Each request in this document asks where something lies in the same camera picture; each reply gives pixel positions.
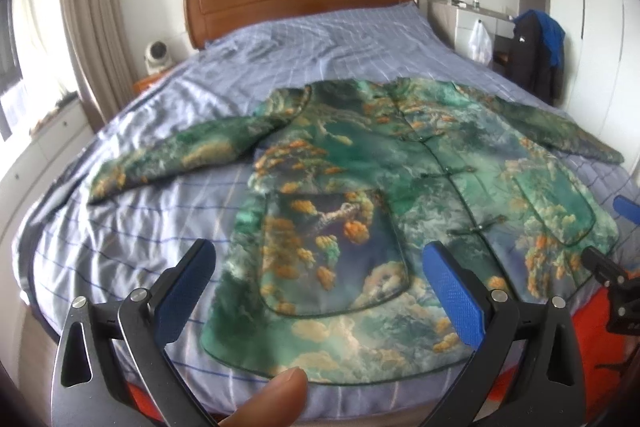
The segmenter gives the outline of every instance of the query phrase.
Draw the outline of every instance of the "beige curtain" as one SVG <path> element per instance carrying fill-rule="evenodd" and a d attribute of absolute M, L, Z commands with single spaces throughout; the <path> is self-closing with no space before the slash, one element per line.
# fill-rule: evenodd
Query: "beige curtain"
<path fill-rule="evenodd" d="M 94 129 L 133 99 L 135 69 L 119 0 L 60 0 L 80 97 Z"/>

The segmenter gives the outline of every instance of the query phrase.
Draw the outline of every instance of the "finger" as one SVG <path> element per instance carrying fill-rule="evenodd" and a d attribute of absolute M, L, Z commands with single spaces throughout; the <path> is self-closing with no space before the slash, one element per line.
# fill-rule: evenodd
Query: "finger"
<path fill-rule="evenodd" d="M 273 378 L 260 393 L 252 396 L 223 427 L 289 427 L 306 403 L 306 373 L 299 367 L 287 369 Z"/>

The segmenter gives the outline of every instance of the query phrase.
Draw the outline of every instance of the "jacket sleeve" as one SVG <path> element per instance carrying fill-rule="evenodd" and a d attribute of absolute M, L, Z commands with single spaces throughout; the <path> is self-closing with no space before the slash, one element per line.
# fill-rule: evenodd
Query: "jacket sleeve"
<path fill-rule="evenodd" d="M 467 96 L 481 102 L 500 115 L 514 129 L 543 147 L 579 154 L 606 163 L 622 163 L 625 159 L 615 149 L 598 140 L 576 123 L 552 112 L 530 105 L 508 102 L 478 89 L 457 86 Z"/>
<path fill-rule="evenodd" d="M 100 166 L 91 183 L 89 203 L 193 169 L 235 161 L 293 120 L 308 94 L 308 89 L 277 89 L 251 116 L 199 123 L 110 160 Z"/>

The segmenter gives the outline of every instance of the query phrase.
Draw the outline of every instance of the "jacket pocket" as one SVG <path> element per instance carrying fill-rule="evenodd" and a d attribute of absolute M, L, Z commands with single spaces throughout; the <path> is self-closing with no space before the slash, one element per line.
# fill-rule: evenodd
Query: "jacket pocket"
<path fill-rule="evenodd" d="M 260 294 L 287 315 L 332 315 L 375 306 L 409 276 L 382 194 L 267 196 Z"/>
<path fill-rule="evenodd" d="M 559 166 L 546 164 L 514 179 L 538 219 L 563 245 L 578 243 L 593 228 L 593 209 Z"/>

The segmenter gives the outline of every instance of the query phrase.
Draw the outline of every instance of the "blue gripper pad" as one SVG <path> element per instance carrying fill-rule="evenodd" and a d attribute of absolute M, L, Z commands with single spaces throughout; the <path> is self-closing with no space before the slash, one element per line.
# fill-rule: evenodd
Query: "blue gripper pad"
<path fill-rule="evenodd" d="M 467 346 L 478 349 L 484 339 L 484 314 L 458 276 L 440 254 L 443 245 L 429 243 L 422 250 L 422 270 L 451 324 Z"/>
<path fill-rule="evenodd" d="M 178 340 L 215 269 L 216 248 L 212 242 L 203 241 L 196 255 L 156 308 L 154 338 L 158 346 L 164 347 Z"/>
<path fill-rule="evenodd" d="M 625 198 L 624 196 L 616 196 L 613 199 L 613 209 L 622 217 L 626 217 L 632 223 L 640 225 L 640 205 Z"/>

